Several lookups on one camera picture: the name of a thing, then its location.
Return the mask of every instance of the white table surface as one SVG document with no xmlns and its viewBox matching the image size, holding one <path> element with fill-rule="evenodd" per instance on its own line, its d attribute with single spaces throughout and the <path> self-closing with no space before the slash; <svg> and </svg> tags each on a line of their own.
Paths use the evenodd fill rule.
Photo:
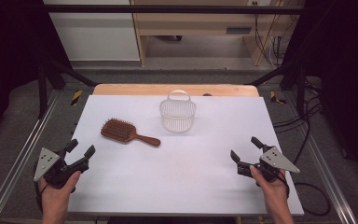
<svg viewBox="0 0 358 224">
<path fill-rule="evenodd" d="M 89 169 L 71 195 L 69 212 L 125 216 L 249 216 L 266 214 L 261 188 L 237 175 L 230 158 L 256 163 L 262 151 L 257 137 L 279 147 L 261 97 L 193 96 L 193 127 L 170 133 L 161 124 L 159 104 L 166 96 L 91 95 L 73 138 L 79 145 L 66 156 L 71 164 L 94 145 Z M 156 137 L 159 147 L 133 140 L 107 139 L 101 128 L 111 118 L 133 123 L 138 134 Z M 289 208 L 303 215 L 292 178 Z"/>
</svg>

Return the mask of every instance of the gray floor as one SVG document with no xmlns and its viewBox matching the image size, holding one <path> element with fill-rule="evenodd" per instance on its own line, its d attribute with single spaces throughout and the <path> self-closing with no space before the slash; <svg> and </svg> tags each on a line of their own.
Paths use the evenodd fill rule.
<svg viewBox="0 0 358 224">
<path fill-rule="evenodd" d="M 109 83 L 243 84 L 255 80 L 272 69 L 268 64 L 262 64 L 259 67 L 253 67 L 251 64 L 249 53 L 240 38 L 184 36 L 181 42 L 177 42 L 173 37 L 157 36 L 150 42 L 145 67 L 138 63 L 117 62 L 77 63 L 75 66 L 78 72 L 86 77 Z M 60 148 L 71 139 L 71 132 L 76 128 L 82 106 L 87 100 L 86 96 L 92 93 L 92 88 L 79 84 L 70 77 L 65 77 L 65 79 L 68 85 L 64 91 L 51 91 L 49 88 L 50 94 L 58 94 L 59 100 L 44 126 L 44 131 L 35 139 L 34 151 L 31 152 L 29 158 L 21 158 L 26 159 L 27 162 L 23 170 L 19 171 L 19 179 L 13 180 L 16 185 L 9 190 L 7 203 L 1 207 L 1 220 L 2 218 L 40 218 L 34 201 L 32 165 L 41 147 Z M 283 105 L 270 101 L 271 91 L 275 91 L 279 99 L 290 100 L 288 98 L 292 93 L 282 92 L 277 85 L 279 80 L 280 78 L 276 77 L 258 87 L 260 95 L 265 98 L 273 123 L 295 116 L 289 104 Z M 312 82 L 315 85 L 320 84 L 317 78 Z M 76 106 L 70 106 L 74 92 L 79 89 L 84 91 L 83 96 L 80 97 Z M 307 93 L 307 99 L 312 96 L 311 92 Z M 28 135 L 38 122 L 37 97 L 36 82 L 19 87 L 10 95 L 9 108 L 0 122 L 0 187 L 27 142 Z M 312 137 L 358 223 L 358 163 L 341 157 L 339 143 L 323 114 L 313 116 L 310 127 Z M 280 133 L 282 130 L 284 128 L 276 130 L 282 151 L 290 160 L 293 160 L 303 141 L 302 129 L 296 128 Z M 325 189 L 328 183 L 324 183 L 321 178 L 317 163 L 311 155 L 310 145 L 306 145 L 298 166 L 302 172 L 300 175 L 293 175 L 295 182 L 311 183 L 323 189 L 324 192 L 328 191 Z M 303 206 L 308 207 L 309 210 L 322 212 L 325 209 L 325 201 L 317 191 L 301 188 L 298 193 Z M 333 204 L 332 210 L 326 216 L 317 217 L 306 213 L 303 217 L 296 217 L 296 222 L 342 223 L 338 208 L 337 204 Z M 93 221 L 93 217 L 70 216 L 69 220 Z M 259 217 L 245 217 L 243 223 L 259 223 Z"/>
</svg>

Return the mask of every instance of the hairbrush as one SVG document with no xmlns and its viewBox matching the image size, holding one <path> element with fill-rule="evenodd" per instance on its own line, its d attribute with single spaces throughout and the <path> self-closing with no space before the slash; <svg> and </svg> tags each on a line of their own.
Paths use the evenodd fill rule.
<svg viewBox="0 0 358 224">
<path fill-rule="evenodd" d="M 136 133 L 135 126 L 121 119 L 109 119 L 103 125 L 101 135 L 123 143 L 128 143 L 135 138 L 154 147 L 158 147 L 161 143 L 157 138 L 147 137 Z"/>
</svg>

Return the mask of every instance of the white cabinet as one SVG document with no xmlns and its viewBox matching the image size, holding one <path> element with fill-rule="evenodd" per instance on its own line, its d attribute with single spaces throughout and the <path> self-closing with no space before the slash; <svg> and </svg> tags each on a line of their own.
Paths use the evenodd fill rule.
<svg viewBox="0 0 358 224">
<path fill-rule="evenodd" d="M 128 0 L 44 0 L 57 5 L 128 5 Z M 70 61 L 139 61 L 130 13 L 50 13 Z"/>
</svg>

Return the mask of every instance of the human hand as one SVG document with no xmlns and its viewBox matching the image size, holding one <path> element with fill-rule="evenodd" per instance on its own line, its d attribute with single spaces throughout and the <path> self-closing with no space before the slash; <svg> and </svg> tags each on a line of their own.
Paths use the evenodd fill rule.
<svg viewBox="0 0 358 224">
<path fill-rule="evenodd" d="M 79 180 L 81 172 L 74 172 L 61 189 L 55 189 L 41 178 L 43 224 L 62 224 L 68 212 L 69 196 Z"/>
<path fill-rule="evenodd" d="M 250 168 L 253 178 L 263 190 L 266 209 L 274 224 L 295 223 L 287 204 L 286 185 L 279 179 L 269 183 L 253 165 Z M 280 173 L 280 176 L 284 178 L 284 171 Z"/>
</svg>

